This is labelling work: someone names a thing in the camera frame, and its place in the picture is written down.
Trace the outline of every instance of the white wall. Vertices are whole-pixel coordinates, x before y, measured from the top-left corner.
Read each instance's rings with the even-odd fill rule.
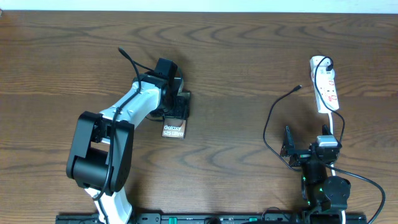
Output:
[[[0,0],[3,10],[398,14],[398,0]]]

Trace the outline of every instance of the wooden table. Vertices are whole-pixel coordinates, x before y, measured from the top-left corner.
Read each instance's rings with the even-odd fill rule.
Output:
[[[78,116],[111,106],[131,87],[131,64],[174,60],[192,92],[183,141],[160,123],[136,129],[126,192],[136,207],[163,212],[262,212],[306,206],[300,175],[279,151],[289,125],[308,147],[328,123],[317,113],[308,60],[335,61],[346,131],[336,166],[381,184],[378,223],[398,211],[398,17],[352,14],[4,12],[0,18],[0,222],[53,223],[59,213],[93,213],[65,174]],[[336,136],[341,121],[335,117]],[[368,219],[381,194],[351,181],[349,212]]]

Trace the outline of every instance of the robotic arm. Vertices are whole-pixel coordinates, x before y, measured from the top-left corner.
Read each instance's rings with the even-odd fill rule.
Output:
[[[104,192],[99,200],[95,200],[99,220],[103,223],[125,224],[132,214],[123,186],[130,171],[135,128],[149,113],[175,119],[188,116],[190,94],[182,92],[183,80],[175,77],[177,69],[173,61],[160,58],[155,70],[135,78],[130,91],[113,106],[98,114],[86,111],[78,118],[67,162],[67,176],[93,198],[101,190]],[[141,90],[136,93],[140,84]],[[110,143],[113,117],[121,105],[123,107],[115,120],[110,182],[104,189],[109,153],[96,149],[91,143]]]

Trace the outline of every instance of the power outlet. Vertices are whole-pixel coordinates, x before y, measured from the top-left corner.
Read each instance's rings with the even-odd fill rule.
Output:
[[[311,66],[311,79],[313,82],[313,88],[315,91],[315,99],[317,100],[318,112],[319,113],[330,113],[330,110],[325,107],[320,99],[320,96],[315,89],[315,70],[319,62],[325,56],[314,56],[310,60]],[[319,65],[317,70],[317,86],[323,101],[325,101],[326,105],[332,110],[338,110],[338,99],[337,99],[337,91],[335,85],[335,70],[332,69],[331,71],[327,71],[326,68],[331,64],[330,59],[326,58],[324,61]]]

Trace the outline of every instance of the wooden tabletop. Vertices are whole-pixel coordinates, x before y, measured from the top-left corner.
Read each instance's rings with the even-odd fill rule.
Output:
[[[149,120],[136,129],[125,186],[134,206],[173,213],[306,206],[301,174],[265,148],[262,130],[274,100],[301,84],[275,107],[267,139],[279,151],[289,125],[298,147],[314,142],[328,118],[317,113],[308,61],[328,55],[346,120],[336,166],[379,183],[387,201],[376,222],[396,223],[397,16],[45,11],[0,18],[1,223],[96,211],[65,166],[79,115],[108,108],[131,87],[135,74],[119,46],[148,67],[174,60],[192,92],[186,139],[162,138],[162,124]],[[380,192],[342,176],[352,185],[348,211],[370,219]]]

